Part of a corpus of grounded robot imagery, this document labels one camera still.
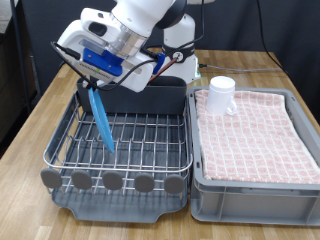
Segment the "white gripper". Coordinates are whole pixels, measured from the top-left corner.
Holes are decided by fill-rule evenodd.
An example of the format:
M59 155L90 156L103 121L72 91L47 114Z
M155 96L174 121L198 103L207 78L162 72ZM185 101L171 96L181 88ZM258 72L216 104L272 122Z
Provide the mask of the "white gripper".
M157 65L155 59L140 52L146 38L119 21L73 21L62 33L58 52L68 63L99 80L103 86L119 83L134 92L142 91ZM99 89L91 81L93 90ZM82 87L90 88L82 78Z

